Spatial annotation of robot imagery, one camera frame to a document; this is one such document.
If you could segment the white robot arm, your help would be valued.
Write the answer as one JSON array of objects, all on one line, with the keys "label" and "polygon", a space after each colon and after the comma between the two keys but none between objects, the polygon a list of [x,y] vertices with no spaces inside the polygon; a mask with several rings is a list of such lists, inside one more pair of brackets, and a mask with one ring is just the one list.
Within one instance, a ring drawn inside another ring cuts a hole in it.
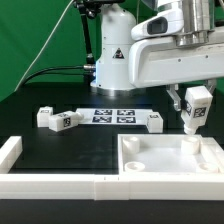
[{"label": "white robot arm", "polygon": [[91,86],[115,95],[137,88],[224,77],[224,26],[211,0],[142,0],[157,11],[137,23],[121,0],[99,0],[102,51]]}]

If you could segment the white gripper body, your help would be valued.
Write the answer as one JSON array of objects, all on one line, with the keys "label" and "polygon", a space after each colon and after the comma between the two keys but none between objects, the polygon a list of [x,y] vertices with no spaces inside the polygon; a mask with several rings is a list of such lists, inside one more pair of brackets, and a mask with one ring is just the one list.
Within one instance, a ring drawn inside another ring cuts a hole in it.
[{"label": "white gripper body", "polygon": [[177,47],[172,36],[145,39],[129,52],[129,81],[137,88],[224,77],[224,27],[201,46]]}]

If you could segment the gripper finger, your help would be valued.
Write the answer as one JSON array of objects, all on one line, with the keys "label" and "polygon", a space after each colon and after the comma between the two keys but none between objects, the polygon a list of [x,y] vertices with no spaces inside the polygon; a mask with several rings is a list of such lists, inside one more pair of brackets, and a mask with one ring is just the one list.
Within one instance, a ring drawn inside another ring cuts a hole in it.
[{"label": "gripper finger", "polygon": [[173,100],[173,107],[176,111],[181,110],[181,98],[178,95],[179,85],[178,84],[170,84],[166,86],[166,91]]},{"label": "gripper finger", "polygon": [[209,79],[206,81],[205,87],[210,94],[213,94],[217,86],[216,79]]}]

